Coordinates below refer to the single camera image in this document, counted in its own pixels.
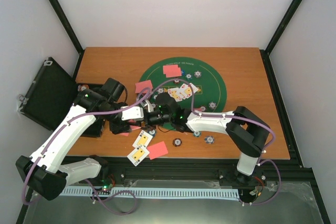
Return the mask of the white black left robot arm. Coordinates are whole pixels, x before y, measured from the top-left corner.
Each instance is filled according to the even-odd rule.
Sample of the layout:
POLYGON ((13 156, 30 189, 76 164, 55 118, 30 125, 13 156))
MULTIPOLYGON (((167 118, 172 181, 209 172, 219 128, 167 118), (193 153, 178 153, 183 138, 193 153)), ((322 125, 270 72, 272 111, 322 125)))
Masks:
POLYGON ((100 87, 79 91, 65 118, 45 143, 31 156, 18 158, 15 165, 24 183, 24 204, 30 205, 26 200, 27 188, 47 200, 53 200, 66 186, 82 180, 92 179, 100 184, 110 180, 107 161, 97 155, 71 164, 63 165, 62 162, 79 137, 98 118, 104 118, 111 124, 116 122, 117 133, 130 128, 121 120, 127 106, 126 102, 118 101, 121 94, 128 94, 126 87, 112 78, 100 87))

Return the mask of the two of spades card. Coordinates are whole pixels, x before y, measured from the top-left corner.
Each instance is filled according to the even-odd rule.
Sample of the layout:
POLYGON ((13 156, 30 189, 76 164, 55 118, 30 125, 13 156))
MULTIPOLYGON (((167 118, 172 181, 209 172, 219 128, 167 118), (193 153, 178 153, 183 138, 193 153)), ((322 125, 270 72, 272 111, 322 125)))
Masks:
POLYGON ((149 153, 148 149, 140 144, 127 156, 127 158, 134 166, 138 166, 149 153))

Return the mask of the two of clubs card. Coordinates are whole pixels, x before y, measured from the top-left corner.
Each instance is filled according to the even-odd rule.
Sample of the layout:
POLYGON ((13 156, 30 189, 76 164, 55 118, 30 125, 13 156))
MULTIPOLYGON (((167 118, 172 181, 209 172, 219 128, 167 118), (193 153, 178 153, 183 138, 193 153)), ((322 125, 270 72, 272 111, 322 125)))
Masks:
POLYGON ((153 135, 141 130, 139 135, 137 136, 137 138, 135 139, 135 141, 133 142, 132 146, 134 148, 142 145, 144 147, 147 147, 149 145, 149 143, 151 142, 151 140, 153 139, 153 135))

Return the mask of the brown 100 chip stack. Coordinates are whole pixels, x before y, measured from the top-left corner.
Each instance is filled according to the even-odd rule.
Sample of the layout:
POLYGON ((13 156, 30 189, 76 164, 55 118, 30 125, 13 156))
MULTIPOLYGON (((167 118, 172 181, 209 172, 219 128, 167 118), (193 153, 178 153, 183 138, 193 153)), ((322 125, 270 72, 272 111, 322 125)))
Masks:
POLYGON ((174 147, 179 147, 182 145, 182 140, 180 138, 175 138, 172 142, 174 147))

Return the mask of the red playing card deck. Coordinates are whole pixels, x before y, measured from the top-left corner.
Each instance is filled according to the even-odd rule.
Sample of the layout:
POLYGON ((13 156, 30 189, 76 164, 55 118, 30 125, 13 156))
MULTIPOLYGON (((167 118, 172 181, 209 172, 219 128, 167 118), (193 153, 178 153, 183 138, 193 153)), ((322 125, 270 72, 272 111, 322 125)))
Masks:
POLYGON ((128 124, 130 126, 131 131, 135 131, 142 128, 141 122, 131 121, 128 122, 128 124))

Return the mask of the blue 10 chip stack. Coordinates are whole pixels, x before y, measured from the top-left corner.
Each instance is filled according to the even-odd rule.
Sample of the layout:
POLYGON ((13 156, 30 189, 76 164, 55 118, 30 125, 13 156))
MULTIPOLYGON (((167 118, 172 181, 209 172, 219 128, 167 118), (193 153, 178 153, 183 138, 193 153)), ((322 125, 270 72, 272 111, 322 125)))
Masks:
POLYGON ((213 144, 215 142, 215 138, 213 136, 206 136, 204 140, 207 144, 213 144))

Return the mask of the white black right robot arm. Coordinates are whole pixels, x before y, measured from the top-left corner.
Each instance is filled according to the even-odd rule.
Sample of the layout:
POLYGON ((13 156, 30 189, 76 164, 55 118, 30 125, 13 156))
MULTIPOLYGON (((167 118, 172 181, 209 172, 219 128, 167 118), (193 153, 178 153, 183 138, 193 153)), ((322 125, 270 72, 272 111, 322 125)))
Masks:
POLYGON ((170 124, 178 132, 214 132, 228 135, 240 150, 239 160, 231 181, 246 185, 265 152, 268 136, 271 141, 276 136, 263 120, 244 106, 229 112, 203 112, 196 109, 182 108, 167 93, 159 94, 155 106, 149 100, 142 102, 144 122, 148 126, 170 124))

